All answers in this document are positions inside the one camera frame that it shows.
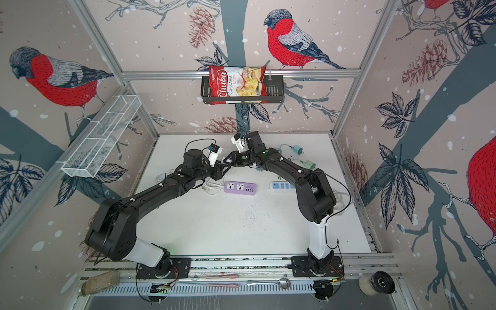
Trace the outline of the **purple power strip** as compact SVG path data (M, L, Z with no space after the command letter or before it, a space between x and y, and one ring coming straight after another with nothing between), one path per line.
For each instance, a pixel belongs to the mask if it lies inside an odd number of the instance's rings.
M254 196L257 192L257 185L247 182L226 181L224 192L236 195Z

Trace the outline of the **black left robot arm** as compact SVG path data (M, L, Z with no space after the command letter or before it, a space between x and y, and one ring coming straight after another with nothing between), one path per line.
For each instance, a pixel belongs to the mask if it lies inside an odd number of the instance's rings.
M190 149L183 163L156 185L121 200L105 200L99 207L85 236L85 244L114 262L128 260L147 266L159 277L167 276L173 268L168 250L137 237L140 220L166 202L199 187L199 181L220 180L229 170L219 159L222 148L208 147L205 155Z

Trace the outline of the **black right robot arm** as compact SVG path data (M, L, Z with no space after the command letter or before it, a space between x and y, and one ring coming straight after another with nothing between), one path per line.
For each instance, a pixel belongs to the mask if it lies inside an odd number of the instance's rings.
M338 245L331 246L328 242L328 222L335 215L334 208L338 203L328 175L321 169L301 167L278 150L266 147L258 132L235 134L231 142L236 146L236 151L223 160L225 164L230 167L256 165L277 174L294 187L298 208L309 222L307 266L300 270L316 276L336 276L343 280L342 257L335 255Z

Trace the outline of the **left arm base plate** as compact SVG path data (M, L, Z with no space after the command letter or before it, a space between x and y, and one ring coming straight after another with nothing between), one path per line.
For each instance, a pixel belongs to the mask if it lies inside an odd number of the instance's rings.
M186 257L167 258L156 267L139 264L137 280L183 279L188 278L192 260Z

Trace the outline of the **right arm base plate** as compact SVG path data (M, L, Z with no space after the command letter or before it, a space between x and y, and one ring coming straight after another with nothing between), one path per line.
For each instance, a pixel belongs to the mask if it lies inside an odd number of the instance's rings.
M292 270L294 277L344 277L342 259L335 255L329 256L321 262L310 257L291 257L291 262L286 267Z

